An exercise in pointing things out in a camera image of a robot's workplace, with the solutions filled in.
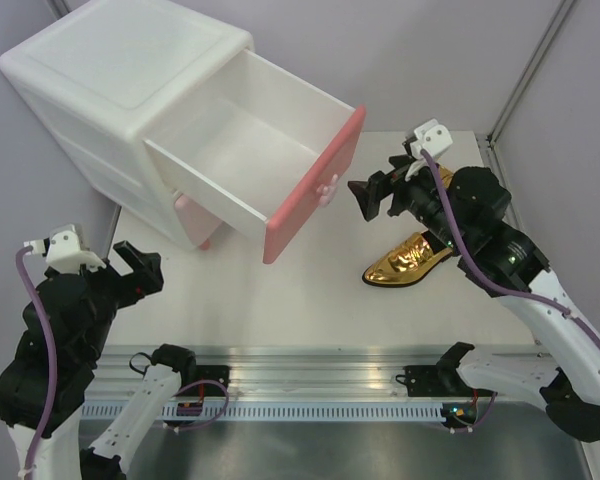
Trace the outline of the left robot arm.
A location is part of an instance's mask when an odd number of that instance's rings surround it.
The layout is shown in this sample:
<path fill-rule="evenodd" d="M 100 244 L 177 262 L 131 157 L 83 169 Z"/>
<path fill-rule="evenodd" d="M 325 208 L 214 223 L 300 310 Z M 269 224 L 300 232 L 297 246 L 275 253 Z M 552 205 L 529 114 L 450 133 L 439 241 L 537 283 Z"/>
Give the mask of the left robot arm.
<path fill-rule="evenodd" d="M 16 446 L 22 479 L 124 479 L 163 405 L 196 389 L 195 355 L 170 344 L 156 349 L 124 410 L 99 439 L 80 448 L 85 392 L 113 320 L 120 310 L 161 292 L 164 278 L 159 253 L 121 241 L 114 250 L 130 267 L 128 274 L 102 259 L 95 269 L 80 262 L 70 273 L 49 267 L 44 281 L 33 284 L 25 256 L 49 256 L 54 246 L 45 239 L 16 254 L 30 302 L 14 359 L 0 375 L 0 418 Z"/>

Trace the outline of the dark pink drawer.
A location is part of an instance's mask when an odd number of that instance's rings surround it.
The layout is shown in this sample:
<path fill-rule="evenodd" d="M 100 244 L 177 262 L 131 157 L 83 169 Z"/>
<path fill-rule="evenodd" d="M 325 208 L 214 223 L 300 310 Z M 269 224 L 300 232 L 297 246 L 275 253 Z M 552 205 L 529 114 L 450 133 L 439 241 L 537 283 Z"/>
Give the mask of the dark pink drawer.
<path fill-rule="evenodd" d="M 188 91 L 144 143 L 175 200 L 188 196 L 254 240 L 271 264 L 334 197 L 365 116 L 244 50 Z"/>

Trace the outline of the light pink drawer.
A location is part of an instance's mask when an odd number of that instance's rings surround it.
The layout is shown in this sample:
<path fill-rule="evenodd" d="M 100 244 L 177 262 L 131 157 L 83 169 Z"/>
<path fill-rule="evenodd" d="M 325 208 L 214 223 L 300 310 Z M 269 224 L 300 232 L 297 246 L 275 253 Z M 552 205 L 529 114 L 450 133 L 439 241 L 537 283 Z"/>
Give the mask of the light pink drawer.
<path fill-rule="evenodd" d="M 184 194 L 175 200 L 174 209 L 189 241 L 200 250 L 208 250 L 211 235 L 223 221 Z"/>

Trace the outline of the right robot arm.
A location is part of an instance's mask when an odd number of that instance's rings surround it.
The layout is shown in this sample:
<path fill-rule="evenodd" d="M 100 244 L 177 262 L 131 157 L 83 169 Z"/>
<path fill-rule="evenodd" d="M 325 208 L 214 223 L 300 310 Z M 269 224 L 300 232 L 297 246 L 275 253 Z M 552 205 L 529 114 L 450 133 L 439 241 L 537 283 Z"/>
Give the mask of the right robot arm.
<path fill-rule="evenodd" d="M 530 371 L 496 360 L 459 342 L 436 365 L 439 388 L 467 389 L 517 398 L 544 411 L 563 432 L 600 441 L 600 335 L 570 300 L 547 257 L 522 231 L 507 224 L 511 195 L 486 167 L 450 171 L 390 158 L 391 170 L 351 181 L 365 220 L 382 201 L 389 215 L 412 214 L 422 230 L 412 234 L 363 273 L 373 287 L 411 287 L 442 262 L 456 258 L 466 278 L 515 314 L 549 351 L 554 366 Z"/>

